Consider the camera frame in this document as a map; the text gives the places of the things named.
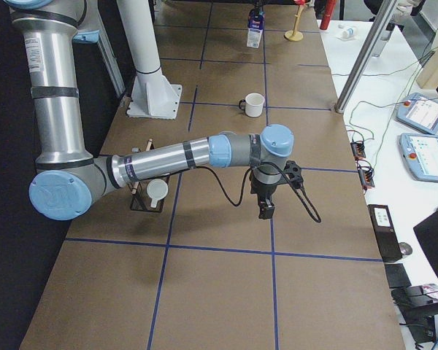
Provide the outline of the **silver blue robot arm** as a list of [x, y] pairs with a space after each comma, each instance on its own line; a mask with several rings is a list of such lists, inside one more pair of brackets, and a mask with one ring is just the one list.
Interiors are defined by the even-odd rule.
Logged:
[[91, 149], [108, 131], [109, 117], [100, 98], [95, 98], [93, 109], [101, 117], [88, 117], [80, 103], [74, 43], [97, 43], [115, 90], [124, 91], [97, 2], [9, 1], [8, 7], [25, 42], [41, 144], [28, 189], [39, 213], [71, 220], [104, 195], [143, 180], [148, 181], [152, 204], [157, 204], [168, 192], [166, 176], [195, 168], [244, 166], [259, 217], [273, 216], [272, 194], [278, 185], [289, 183], [293, 168], [289, 156], [294, 136], [288, 127], [273, 124], [259, 134], [220, 133], [125, 156], [95, 157]]

